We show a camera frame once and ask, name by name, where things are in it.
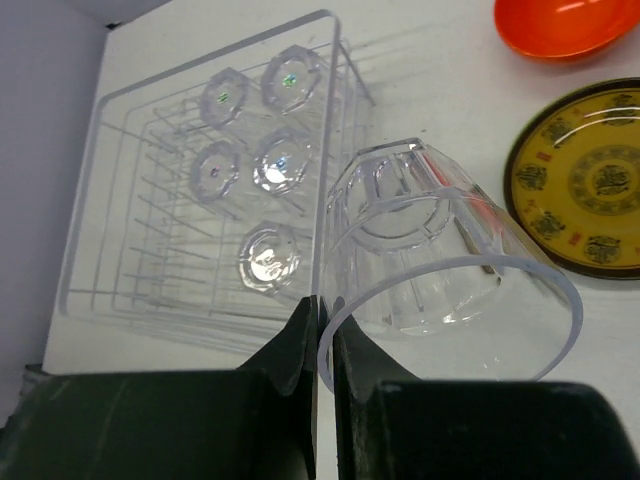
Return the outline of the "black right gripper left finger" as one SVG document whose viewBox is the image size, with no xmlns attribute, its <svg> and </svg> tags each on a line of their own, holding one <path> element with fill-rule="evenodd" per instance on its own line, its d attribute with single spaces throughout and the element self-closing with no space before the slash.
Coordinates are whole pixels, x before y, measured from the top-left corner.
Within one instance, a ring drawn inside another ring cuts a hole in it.
<svg viewBox="0 0 640 480">
<path fill-rule="evenodd" d="M 5 479 L 312 479 L 317 316 L 232 370 L 52 376 L 1 433 Z"/>
</svg>

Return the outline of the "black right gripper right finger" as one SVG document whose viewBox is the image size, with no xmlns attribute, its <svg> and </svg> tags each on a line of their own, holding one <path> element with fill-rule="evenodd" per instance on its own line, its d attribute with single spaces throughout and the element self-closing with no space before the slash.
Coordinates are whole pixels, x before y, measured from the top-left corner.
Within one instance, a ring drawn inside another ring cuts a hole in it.
<svg viewBox="0 0 640 480">
<path fill-rule="evenodd" d="M 333 338 L 342 479 L 635 479 L 618 415 L 569 382 L 431 381 L 346 319 Z"/>
</svg>

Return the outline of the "brown patterned plate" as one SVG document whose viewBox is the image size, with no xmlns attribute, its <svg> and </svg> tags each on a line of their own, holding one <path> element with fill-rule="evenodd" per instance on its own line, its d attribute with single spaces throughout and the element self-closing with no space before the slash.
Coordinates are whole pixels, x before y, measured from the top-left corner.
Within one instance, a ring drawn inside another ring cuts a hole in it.
<svg viewBox="0 0 640 480">
<path fill-rule="evenodd" d="M 507 157 L 510 215 L 557 265 L 639 277 L 639 80 L 588 85 L 541 110 Z"/>
</svg>

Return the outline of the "orange plastic bowl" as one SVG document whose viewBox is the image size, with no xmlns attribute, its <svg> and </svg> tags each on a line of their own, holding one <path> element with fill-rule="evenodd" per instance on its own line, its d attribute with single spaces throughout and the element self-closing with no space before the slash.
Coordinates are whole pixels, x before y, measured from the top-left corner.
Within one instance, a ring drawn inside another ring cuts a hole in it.
<svg viewBox="0 0 640 480">
<path fill-rule="evenodd" d="M 639 25 L 637 0 L 499 0 L 493 18 L 501 40 L 535 60 L 569 62 L 611 46 Z"/>
</svg>

